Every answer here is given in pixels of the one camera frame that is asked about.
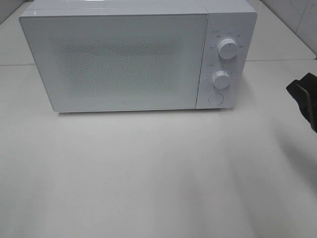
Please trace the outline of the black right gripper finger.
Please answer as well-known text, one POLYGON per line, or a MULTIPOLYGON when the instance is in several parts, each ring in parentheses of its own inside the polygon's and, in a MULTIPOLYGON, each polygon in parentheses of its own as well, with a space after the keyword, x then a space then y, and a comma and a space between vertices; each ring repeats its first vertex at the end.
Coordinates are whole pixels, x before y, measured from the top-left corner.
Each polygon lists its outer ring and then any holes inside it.
POLYGON ((294 80, 286 87, 287 92, 298 104, 302 116, 317 130, 317 77, 307 73, 302 79, 294 80))

